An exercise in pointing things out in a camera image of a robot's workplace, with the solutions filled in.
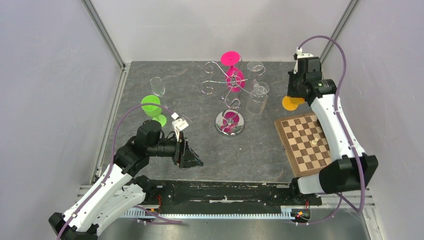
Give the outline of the chrome wine glass rack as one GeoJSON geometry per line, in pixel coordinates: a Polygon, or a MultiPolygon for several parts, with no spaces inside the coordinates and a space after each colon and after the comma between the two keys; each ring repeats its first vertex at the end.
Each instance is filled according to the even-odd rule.
{"type": "MultiPolygon", "coordinates": [[[[239,136],[246,126],[246,121],[242,114],[240,113],[241,109],[241,101],[240,96],[243,92],[246,92],[248,95],[253,90],[253,85],[259,81],[260,76],[262,76],[265,72],[261,75],[256,73],[256,75],[251,77],[245,77],[244,76],[244,88],[241,88],[240,92],[231,92],[228,89],[228,86],[226,84],[226,78],[228,77],[226,75],[227,70],[223,70],[221,66],[215,62],[215,61],[208,61],[203,66],[203,70],[207,74],[213,74],[214,73],[214,67],[213,65],[216,65],[218,69],[224,74],[225,80],[219,81],[219,84],[225,85],[225,90],[220,95],[220,100],[226,105],[226,108],[221,111],[214,122],[214,126],[216,131],[228,138],[239,136]]],[[[241,61],[236,65],[237,68],[241,70],[241,67],[243,65],[243,59],[241,58],[241,61]]]]}

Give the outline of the green wine glass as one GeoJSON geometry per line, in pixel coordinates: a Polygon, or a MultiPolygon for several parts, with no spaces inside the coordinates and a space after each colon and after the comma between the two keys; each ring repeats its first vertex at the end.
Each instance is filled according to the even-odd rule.
{"type": "MultiPolygon", "coordinates": [[[[141,102],[141,104],[157,104],[160,105],[160,98],[156,95],[147,95],[141,102]]],[[[156,105],[144,105],[141,107],[145,114],[161,124],[164,127],[167,123],[167,118],[162,115],[162,108],[156,105]]]]}

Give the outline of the orange wine glass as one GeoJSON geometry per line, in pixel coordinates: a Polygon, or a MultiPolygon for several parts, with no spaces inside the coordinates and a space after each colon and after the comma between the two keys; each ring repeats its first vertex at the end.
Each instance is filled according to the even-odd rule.
{"type": "Polygon", "coordinates": [[[305,99],[302,97],[284,96],[282,99],[282,106],[287,111],[294,111],[299,105],[303,104],[305,99]]]}

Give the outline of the clear wine glass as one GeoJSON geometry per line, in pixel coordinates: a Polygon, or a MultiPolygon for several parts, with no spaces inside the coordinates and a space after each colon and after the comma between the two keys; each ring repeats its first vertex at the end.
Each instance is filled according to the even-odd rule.
{"type": "Polygon", "coordinates": [[[163,97],[166,89],[162,79],[156,76],[151,78],[149,82],[150,82],[150,86],[151,86],[151,90],[153,94],[159,98],[163,97]]]}

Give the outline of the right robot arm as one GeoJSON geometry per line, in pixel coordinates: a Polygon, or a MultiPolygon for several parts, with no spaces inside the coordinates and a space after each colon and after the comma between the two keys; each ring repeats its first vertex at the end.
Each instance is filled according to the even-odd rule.
{"type": "Polygon", "coordinates": [[[302,204],[309,194],[342,193],[367,187],[379,165],[375,155],[368,155],[356,140],[344,115],[337,86],[323,79],[320,58],[309,53],[295,57],[289,71],[287,95],[301,98],[317,116],[329,145],[331,163],[318,173],[292,180],[289,199],[302,204]]]}

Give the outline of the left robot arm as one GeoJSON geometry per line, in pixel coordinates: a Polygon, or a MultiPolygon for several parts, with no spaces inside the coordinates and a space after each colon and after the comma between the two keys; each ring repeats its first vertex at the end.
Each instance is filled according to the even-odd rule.
{"type": "Polygon", "coordinates": [[[64,213],[55,212],[48,222],[59,240],[96,240],[101,232],[130,208],[142,202],[151,204],[159,198],[157,184],[138,172],[151,157],[171,158],[179,168],[203,166],[189,147],[183,130],[183,118],[172,122],[173,131],[166,136],[156,120],[146,120],[89,191],[64,213]]]}

